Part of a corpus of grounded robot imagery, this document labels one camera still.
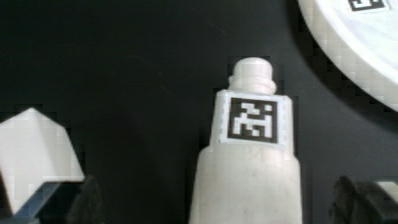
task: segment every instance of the white cylindrical object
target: white cylindrical object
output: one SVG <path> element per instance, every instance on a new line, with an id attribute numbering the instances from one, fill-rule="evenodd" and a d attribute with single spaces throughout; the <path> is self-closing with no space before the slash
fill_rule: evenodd
<path id="1" fill-rule="evenodd" d="M 252 61 L 268 66 L 263 59 L 243 60 L 245 64 Z M 245 71 L 256 74 L 256 68 Z M 272 82 L 270 74 L 256 76 L 265 83 Z M 245 77 L 252 76 L 243 72 L 238 78 Z M 270 88 L 258 88 L 254 82 L 245 92 L 224 90 L 217 94 L 211 141 L 197 164 L 190 224 L 302 223 L 291 100 L 263 94 L 263 90 L 274 93 L 272 84 Z"/>

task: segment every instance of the white block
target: white block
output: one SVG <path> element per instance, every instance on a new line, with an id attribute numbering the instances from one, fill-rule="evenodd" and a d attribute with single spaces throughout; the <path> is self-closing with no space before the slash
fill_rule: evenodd
<path id="1" fill-rule="evenodd" d="M 44 182 L 84 181 L 66 129 L 36 109 L 0 124 L 0 172 L 12 213 Z"/>

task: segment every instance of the white plate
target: white plate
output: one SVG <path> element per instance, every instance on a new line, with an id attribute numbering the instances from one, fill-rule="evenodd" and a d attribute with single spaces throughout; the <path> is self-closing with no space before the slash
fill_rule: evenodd
<path id="1" fill-rule="evenodd" d="M 345 75 L 398 111 L 398 0 L 299 0 L 309 30 Z"/>

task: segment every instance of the black surface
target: black surface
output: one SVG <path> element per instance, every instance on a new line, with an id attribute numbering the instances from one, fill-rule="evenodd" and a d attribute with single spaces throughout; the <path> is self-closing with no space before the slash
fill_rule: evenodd
<path id="1" fill-rule="evenodd" d="M 306 224 L 331 223 L 341 175 L 398 173 L 398 114 L 336 70 L 295 0 L 0 2 L 2 118 L 36 105 L 69 127 L 107 223 L 187 223 L 213 93 L 265 56 L 295 101 Z"/>

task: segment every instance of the white plastic object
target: white plastic object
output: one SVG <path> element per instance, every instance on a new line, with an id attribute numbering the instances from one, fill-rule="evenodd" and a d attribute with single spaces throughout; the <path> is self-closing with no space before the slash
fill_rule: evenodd
<path id="1" fill-rule="evenodd" d="M 270 95 L 275 91 L 270 72 L 263 59 L 243 59 L 229 90 L 217 94 L 211 140 L 199 155 L 190 224 L 302 224 L 291 100 Z M 252 81 L 254 76 L 268 83 L 265 87 Z M 243 88 L 235 86 L 236 77 Z"/>
<path id="2" fill-rule="evenodd" d="M 66 129 L 36 109 L 0 124 L 0 172 L 12 214 L 44 182 L 85 178 Z"/>
<path id="3" fill-rule="evenodd" d="M 398 1 L 299 0 L 309 30 L 339 70 L 398 111 Z"/>

